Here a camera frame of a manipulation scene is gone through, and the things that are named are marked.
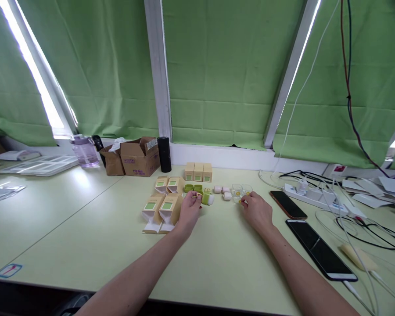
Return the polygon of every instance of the person's left hand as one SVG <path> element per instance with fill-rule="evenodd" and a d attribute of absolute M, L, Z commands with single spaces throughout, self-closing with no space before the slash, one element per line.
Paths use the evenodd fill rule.
<path fill-rule="evenodd" d="M 176 227 L 187 236 L 190 236 L 198 221 L 201 202 L 202 195 L 198 195 L 196 191 L 189 191 L 181 204 L 180 218 Z"/>

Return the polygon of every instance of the black bottle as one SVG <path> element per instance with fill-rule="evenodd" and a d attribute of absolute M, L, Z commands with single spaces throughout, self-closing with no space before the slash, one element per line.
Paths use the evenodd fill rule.
<path fill-rule="evenodd" d="M 164 173 L 171 171 L 170 139 L 168 137 L 158 137 L 159 161 L 161 171 Z"/>

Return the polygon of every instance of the black smartphone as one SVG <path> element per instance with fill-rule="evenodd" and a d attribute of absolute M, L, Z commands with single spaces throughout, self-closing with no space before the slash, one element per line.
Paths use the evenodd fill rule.
<path fill-rule="evenodd" d="M 291 219 L 306 219 L 307 215 L 283 191 L 270 191 L 269 194 Z"/>
<path fill-rule="evenodd" d="M 326 278 L 332 281 L 358 280 L 306 221 L 287 219 L 285 222 Z"/>

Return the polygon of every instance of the phone case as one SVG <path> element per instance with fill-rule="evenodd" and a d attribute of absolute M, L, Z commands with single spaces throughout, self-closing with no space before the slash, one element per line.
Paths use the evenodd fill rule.
<path fill-rule="evenodd" d="M 298 239 L 298 241 L 302 244 L 303 248 L 304 248 L 304 249 L 306 250 L 306 252 L 309 254 L 310 258 L 312 258 L 312 260 L 314 261 L 314 263 L 316 264 L 316 266 L 319 268 L 319 270 L 322 272 L 322 274 L 323 274 L 328 280 L 331 280 L 331 281 L 345 281 L 345 280 L 347 280 L 348 282 L 356 282 L 356 281 L 359 280 L 359 279 L 357 278 L 357 276 L 356 276 L 356 279 L 355 279 L 355 280 L 353 280 L 353 279 L 333 279 L 333 278 L 331 278 L 331 277 L 328 275 L 328 273 L 326 273 L 326 271 L 323 269 L 323 267 L 319 264 L 319 262 L 317 261 L 316 257 L 311 253 L 311 251 L 310 251 L 310 250 L 307 248 L 307 246 L 304 244 L 304 242 L 303 242 L 303 240 L 300 238 L 300 236 L 297 235 L 297 233 L 294 231 L 294 229 L 292 229 L 292 227 L 291 227 L 291 225 L 290 225 L 290 223 L 289 223 L 288 221 L 289 221 L 289 219 L 287 219 L 287 220 L 285 221 L 285 223 L 287 224 L 287 226 L 290 228 L 290 230 L 293 232 L 294 236 L 296 236 L 296 238 Z M 306 224 L 316 233 L 316 231 L 309 225 L 309 223 L 306 222 Z M 321 241 L 323 241 L 323 242 L 325 243 L 325 245 L 336 255 L 337 260 L 340 260 L 340 261 L 342 262 L 342 264 L 348 268 L 348 266 L 347 266 L 347 265 L 341 260 L 341 258 L 339 258 L 338 255 L 329 247 L 329 245 L 322 239 L 322 237 L 319 236 L 318 233 L 316 233 L 316 235 L 317 235 L 317 236 L 319 237 L 319 239 L 320 239 Z"/>
<path fill-rule="evenodd" d="M 287 215 L 289 218 L 291 219 L 307 219 L 307 215 L 305 217 L 293 217 L 291 216 L 287 210 L 282 206 L 282 204 L 275 198 L 275 196 L 272 194 L 272 191 L 269 192 L 270 196 L 275 200 L 275 202 L 280 206 L 280 208 L 283 210 L 283 212 L 285 213 L 285 215 Z"/>

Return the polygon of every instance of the desk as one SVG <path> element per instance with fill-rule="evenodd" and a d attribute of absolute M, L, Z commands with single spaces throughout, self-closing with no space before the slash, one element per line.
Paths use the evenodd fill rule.
<path fill-rule="evenodd" d="M 0 185 L 26 185 L 0 201 L 0 269 L 121 178 L 78 166 L 52 177 L 0 174 Z"/>
<path fill-rule="evenodd" d="M 184 166 L 173 166 L 169 175 L 183 175 L 183 170 Z M 150 178 L 123 177 L 13 260 L 13 263 L 21 264 L 23 268 L 9 281 L 85 291 L 99 290 L 163 237 L 142 234 L 145 221 L 140 215 L 160 175 L 162 173 L 158 170 Z M 273 222 L 281 233 L 317 269 L 286 226 L 286 215 L 269 196 L 271 187 L 260 181 L 256 171 L 214 168 L 213 179 L 211 184 L 204 184 L 204 187 L 250 184 L 272 205 Z M 338 251 L 337 246 L 341 242 L 317 222 L 315 211 L 319 209 L 300 201 L 296 203 L 309 216 L 310 225 L 357 274 L 359 282 L 353 285 L 369 305 L 366 288 L 371 292 L 371 287 L 366 274 Z M 368 216 L 395 230 L 395 215 L 388 210 L 360 208 Z M 191 237 L 175 255 L 150 298 L 300 315 L 278 264 L 240 213 L 240 205 L 223 201 L 221 195 L 216 195 L 214 205 L 202 209 Z M 332 229 L 344 236 L 339 229 Z M 362 243 L 354 244 L 386 257 L 395 264 L 395 253 L 392 251 L 367 248 Z M 380 275 L 395 290 L 395 269 L 391 271 L 383 269 Z M 331 284 L 361 315 L 368 315 L 342 283 Z M 377 283 L 375 285 L 382 314 L 395 315 L 395 299 Z"/>

